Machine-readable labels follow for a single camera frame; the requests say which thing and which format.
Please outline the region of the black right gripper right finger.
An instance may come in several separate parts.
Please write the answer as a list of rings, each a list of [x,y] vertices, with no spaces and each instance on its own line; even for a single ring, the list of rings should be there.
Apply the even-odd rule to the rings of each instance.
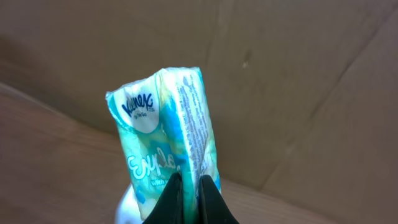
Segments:
[[[239,224],[209,175],[201,177],[199,187],[198,208],[201,224]]]

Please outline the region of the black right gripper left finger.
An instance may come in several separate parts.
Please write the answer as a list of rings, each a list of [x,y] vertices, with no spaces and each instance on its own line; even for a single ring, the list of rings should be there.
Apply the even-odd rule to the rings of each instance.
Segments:
[[[183,224],[183,185],[178,172],[170,176],[153,211],[143,224]]]

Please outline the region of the tissue pack white green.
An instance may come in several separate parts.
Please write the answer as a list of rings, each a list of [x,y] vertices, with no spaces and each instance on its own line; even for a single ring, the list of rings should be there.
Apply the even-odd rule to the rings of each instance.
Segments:
[[[105,96],[116,122],[141,218],[145,220],[178,172],[183,217],[197,223],[199,180],[219,189],[215,137],[198,67],[163,68]]]

